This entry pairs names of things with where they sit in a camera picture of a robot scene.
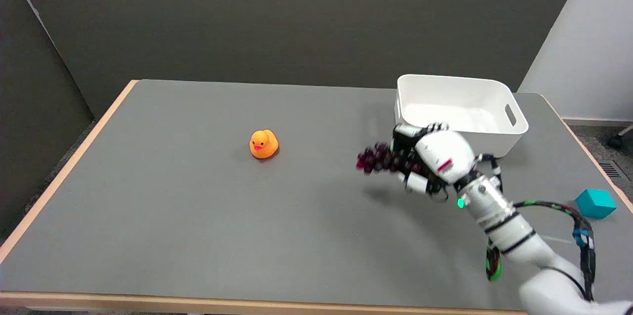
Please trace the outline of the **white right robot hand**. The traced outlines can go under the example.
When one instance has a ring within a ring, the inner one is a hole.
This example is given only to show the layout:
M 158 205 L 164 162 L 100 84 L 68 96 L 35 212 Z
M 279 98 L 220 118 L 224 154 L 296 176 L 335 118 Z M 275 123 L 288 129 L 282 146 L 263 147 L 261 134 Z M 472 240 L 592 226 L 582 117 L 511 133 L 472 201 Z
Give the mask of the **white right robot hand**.
M 460 192 L 482 175 L 470 144 L 446 124 L 426 128 L 397 124 L 391 151 L 393 166 L 407 191 L 431 196 L 454 187 Z

